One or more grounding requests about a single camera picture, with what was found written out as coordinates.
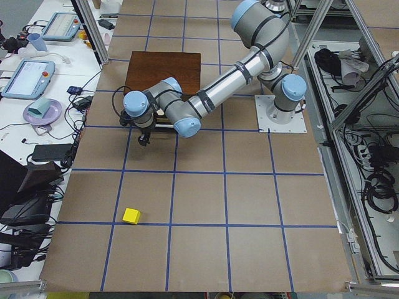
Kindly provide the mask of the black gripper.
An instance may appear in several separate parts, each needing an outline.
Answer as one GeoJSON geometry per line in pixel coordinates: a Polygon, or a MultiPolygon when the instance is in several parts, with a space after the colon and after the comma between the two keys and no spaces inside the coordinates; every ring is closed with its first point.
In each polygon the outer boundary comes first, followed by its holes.
{"type": "Polygon", "coordinates": [[[141,132],[138,137],[138,143],[140,146],[147,146],[150,143],[151,131],[155,129],[156,121],[151,110],[148,110],[137,118],[130,116],[125,110],[122,110],[120,124],[122,126],[135,125],[139,128],[141,132]]]}

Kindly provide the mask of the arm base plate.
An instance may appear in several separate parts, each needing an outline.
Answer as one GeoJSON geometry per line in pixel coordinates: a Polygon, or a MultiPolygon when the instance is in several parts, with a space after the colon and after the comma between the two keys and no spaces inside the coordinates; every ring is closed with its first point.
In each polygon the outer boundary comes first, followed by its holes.
{"type": "Polygon", "coordinates": [[[255,95],[258,130],[261,133],[307,133],[305,120],[298,103],[291,112],[282,112],[274,105],[274,95],[255,95]]]}

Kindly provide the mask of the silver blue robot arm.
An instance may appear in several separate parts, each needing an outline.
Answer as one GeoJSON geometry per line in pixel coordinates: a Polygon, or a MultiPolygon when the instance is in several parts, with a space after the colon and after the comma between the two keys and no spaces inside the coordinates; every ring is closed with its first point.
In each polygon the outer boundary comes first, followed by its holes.
{"type": "Polygon", "coordinates": [[[140,129],[140,145],[148,144],[158,110],[164,112],[180,136],[189,138],[200,130],[202,118],[254,78],[275,95],[266,110],[272,122],[288,124],[303,111],[298,104],[307,90],[305,80],[282,71],[281,59],[289,45],[288,24],[259,1],[243,1],[234,11],[230,25],[249,49],[248,55],[188,100],[182,100],[182,89],[173,77],[142,92],[131,90],[124,96],[119,122],[140,129]]]}

